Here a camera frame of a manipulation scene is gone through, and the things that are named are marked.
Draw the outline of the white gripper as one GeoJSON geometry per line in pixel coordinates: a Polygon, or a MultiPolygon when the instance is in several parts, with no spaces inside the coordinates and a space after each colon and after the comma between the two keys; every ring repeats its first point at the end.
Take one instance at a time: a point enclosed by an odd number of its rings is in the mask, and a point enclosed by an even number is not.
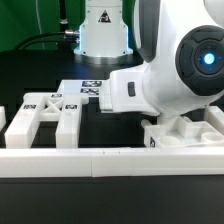
{"type": "Polygon", "coordinates": [[[148,103],[143,93],[142,78],[148,66],[141,65],[115,70],[99,90],[99,107],[102,113],[140,112],[158,116],[160,112],[148,103]]]}

